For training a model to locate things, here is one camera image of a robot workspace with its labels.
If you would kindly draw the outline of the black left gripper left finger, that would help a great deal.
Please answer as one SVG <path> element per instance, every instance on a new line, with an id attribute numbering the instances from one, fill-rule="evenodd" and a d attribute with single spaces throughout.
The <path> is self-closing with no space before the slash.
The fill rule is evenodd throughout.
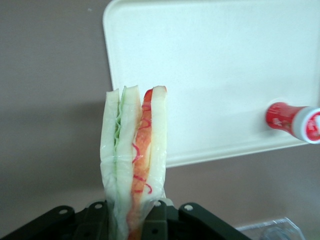
<path id="1" fill-rule="evenodd" d="M 2 240 L 109 240 L 109 209 L 105 199 L 76 212 L 57 206 L 24 224 Z"/>

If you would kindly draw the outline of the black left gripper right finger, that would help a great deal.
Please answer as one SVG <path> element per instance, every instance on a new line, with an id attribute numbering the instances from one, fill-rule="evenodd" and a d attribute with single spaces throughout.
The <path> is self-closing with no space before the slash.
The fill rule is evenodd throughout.
<path id="1" fill-rule="evenodd" d="M 194 202 L 175 208 L 168 198 L 153 204 L 143 223 L 145 240 L 248 240 L 210 211 Z"/>

